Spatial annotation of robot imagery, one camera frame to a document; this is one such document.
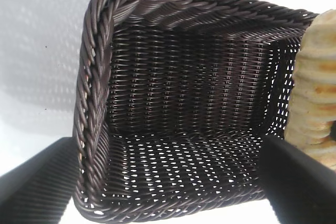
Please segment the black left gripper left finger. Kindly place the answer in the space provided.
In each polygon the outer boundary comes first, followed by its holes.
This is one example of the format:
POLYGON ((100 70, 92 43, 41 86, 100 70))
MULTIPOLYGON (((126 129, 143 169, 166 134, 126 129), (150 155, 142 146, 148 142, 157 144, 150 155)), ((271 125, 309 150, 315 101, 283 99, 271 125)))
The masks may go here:
POLYGON ((76 141, 49 145, 1 176, 1 223, 58 223, 78 174, 76 141))

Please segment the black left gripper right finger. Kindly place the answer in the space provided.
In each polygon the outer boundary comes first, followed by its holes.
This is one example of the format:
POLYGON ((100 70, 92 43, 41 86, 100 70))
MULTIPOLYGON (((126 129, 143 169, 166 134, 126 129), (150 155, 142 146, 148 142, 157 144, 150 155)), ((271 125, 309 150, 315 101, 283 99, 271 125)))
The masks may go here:
POLYGON ((280 223, 335 223, 335 172, 264 136, 264 191, 280 223))

